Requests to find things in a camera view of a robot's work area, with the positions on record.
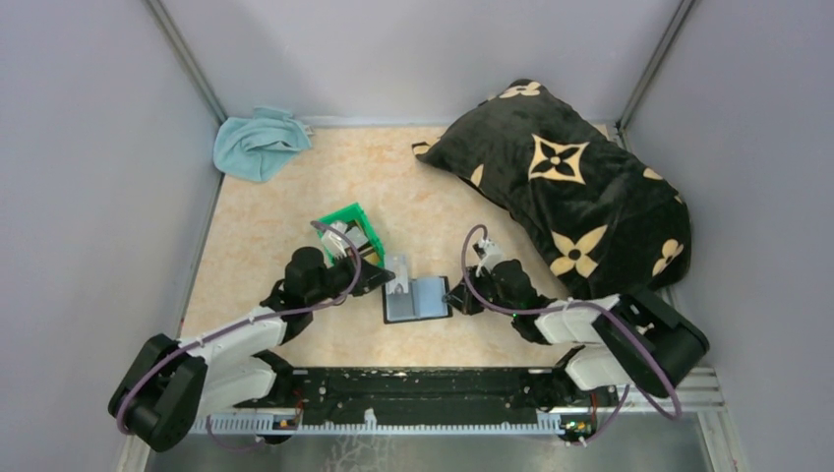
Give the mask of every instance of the light blue towel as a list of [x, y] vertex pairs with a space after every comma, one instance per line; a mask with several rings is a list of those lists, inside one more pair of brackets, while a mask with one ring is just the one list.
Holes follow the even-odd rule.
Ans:
[[304, 124], [290, 112], [259, 107], [251, 119], [229, 118], [220, 126], [214, 166], [241, 179], [265, 182], [311, 146]]

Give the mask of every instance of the small white object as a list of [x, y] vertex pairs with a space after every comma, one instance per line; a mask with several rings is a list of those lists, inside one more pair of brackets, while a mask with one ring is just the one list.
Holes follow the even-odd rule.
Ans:
[[[347, 223], [344, 221], [334, 221], [330, 224], [330, 227], [335, 229], [336, 231], [344, 234], [347, 230]], [[342, 239], [336, 236], [335, 233], [332, 231], [325, 231], [321, 237], [322, 245], [325, 249], [328, 250], [335, 258], [343, 258], [347, 256], [347, 242], [342, 241]]]
[[484, 255], [478, 263], [478, 268], [475, 269], [475, 276], [481, 275], [482, 268], [491, 271], [504, 260], [504, 251], [492, 240], [482, 238], [478, 241], [477, 246], [479, 250], [483, 251]]
[[[620, 295], [591, 300], [593, 303], [611, 310], [620, 302]], [[602, 343], [603, 340], [591, 324], [600, 317], [600, 313], [592, 308], [574, 307], [570, 301], [559, 300], [550, 307], [563, 308], [536, 319], [536, 327], [551, 344], [563, 342]]]
[[392, 281], [386, 283], [386, 293], [406, 294], [410, 291], [411, 282], [408, 278], [408, 260], [403, 254], [386, 254], [386, 270], [394, 274]]
[[567, 362], [565, 372], [583, 391], [604, 385], [631, 384], [631, 378], [605, 346], [585, 346]]

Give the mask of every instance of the metal frame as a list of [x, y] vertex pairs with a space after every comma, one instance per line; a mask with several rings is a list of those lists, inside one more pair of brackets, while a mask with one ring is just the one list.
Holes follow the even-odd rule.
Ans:
[[655, 77], [657, 77], [658, 72], [660, 72], [663, 61], [669, 54], [672, 45], [675, 43], [675, 39], [678, 38], [678, 35], [683, 29], [686, 19], [699, 3], [700, 0], [681, 0], [681, 3], [678, 5], [678, 9], [672, 16], [669, 24], [666, 26], [666, 30], [663, 31], [660, 42], [658, 42], [657, 47], [655, 47], [648, 64], [646, 64], [646, 68], [643, 70], [640, 80], [637, 81], [637, 85], [631, 92], [631, 96], [625, 104], [623, 114], [620, 119], [617, 120], [618, 131], [622, 132], [628, 128], [628, 125], [634, 118], [634, 113], [636, 113], [637, 108], [640, 106], [640, 103], [642, 103], [643, 98], [654, 82]]
[[[150, 14], [153, 16], [162, 34], [167, 39], [172, 52], [183, 66], [183, 70], [188, 75], [208, 111], [214, 117], [216, 123], [218, 125], [221, 124], [227, 118], [226, 112], [220, 104], [220, 101], [214, 93], [208, 79], [200, 69], [194, 54], [191, 52], [179, 29], [177, 29], [174, 21], [171, 19], [167, 9], [161, 0], [143, 0], [143, 3], [145, 3], [148, 7]], [[635, 112], [647, 94], [654, 79], [657, 77], [663, 62], [680, 34], [686, 19], [698, 3], [699, 0], [681, 1], [678, 9], [670, 20], [669, 25], [664, 31], [661, 40], [655, 48], [651, 59], [646, 65], [640, 80], [637, 82], [637, 85], [631, 93], [622, 116], [614, 123], [605, 124], [609, 138], [622, 148], [629, 149], [625, 137], [628, 125], [631, 123]], [[218, 186], [216, 192], [218, 196], [219, 190], [220, 186]], [[205, 236], [208, 236], [210, 220], [211, 218], [208, 219], [203, 238], [204, 244], [202, 247], [205, 246]], [[197, 253], [197, 260], [193, 264], [195, 275], [197, 273], [201, 254], [202, 250]], [[193, 279], [191, 282], [192, 283], [190, 284], [188, 293], [186, 294], [186, 300], [182, 310], [183, 317], [185, 316], [185, 309], [187, 307], [189, 294], [194, 286]], [[674, 290], [664, 290], [663, 297], [672, 306], [676, 306]], [[678, 392], [683, 403], [684, 411], [697, 414], [698, 424], [703, 436], [704, 448], [706, 453], [709, 455], [709, 460], [712, 464], [713, 470], [715, 472], [746, 472], [749, 470], [746, 466], [746, 462], [740, 448], [735, 427], [730, 419], [727, 406], [721, 394], [721, 388], [718, 384], [718, 378], [715, 375], [715, 371], [708, 367], [701, 367], [693, 370], [690, 376], [687, 377], [679, 386]], [[661, 401], [661, 405], [666, 408], [671, 407], [671, 403], [668, 400]], [[623, 410], [624, 413], [644, 413], [649, 411], [653, 411], [653, 408], [640, 395], [632, 396]], [[586, 409], [562, 408], [554, 409], [550, 413], [552, 415], [558, 415], [576, 412], [584, 413], [586, 412]], [[359, 430], [369, 429], [370, 427], [368, 425], [369, 423], [366, 422], [365, 426], [356, 429], [357, 432]], [[376, 423], [374, 421], [371, 421], [370, 425], [376, 427]], [[465, 434], [471, 433], [464, 430], [460, 430], [460, 432]], [[492, 432], [492, 430], [484, 430], [482, 434], [489, 434], [490, 432]], [[334, 429], [333, 431], [327, 432], [312, 431], [311, 429], [311, 431], [305, 432], [305, 434], [322, 433], [344, 434], [350, 432], [347, 430], [342, 431], [341, 429]], [[149, 459], [149, 453], [150, 449], [144, 442], [139, 440], [137, 437], [128, 437], [127, 442], [122, 449], [122, 455], [116, 470], [119, 472], [144, 471]]]

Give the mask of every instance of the gray wall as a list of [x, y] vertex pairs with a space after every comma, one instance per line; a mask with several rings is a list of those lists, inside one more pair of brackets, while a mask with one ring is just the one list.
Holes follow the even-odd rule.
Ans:
[[834, 4], [704, 1], [628, 137], [691, 209], [678, 287], [755, 471], [834, 462]]
[[173, 333], [215, 125], [138, 0], [0, 6], [0, 470], [113, 470], [106, 404]]
[[167, 0], [228, 112], [447, 124], [529, 77], [618, 118], [680, 0]]

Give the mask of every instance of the black pillow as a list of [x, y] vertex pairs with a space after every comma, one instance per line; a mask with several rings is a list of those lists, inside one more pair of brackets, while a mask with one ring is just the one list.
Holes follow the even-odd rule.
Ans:
[[515, 81], [412, 150], [509, 211], [573, 297], [658, 289], [688, 269], [678, 191], [537, 82]]

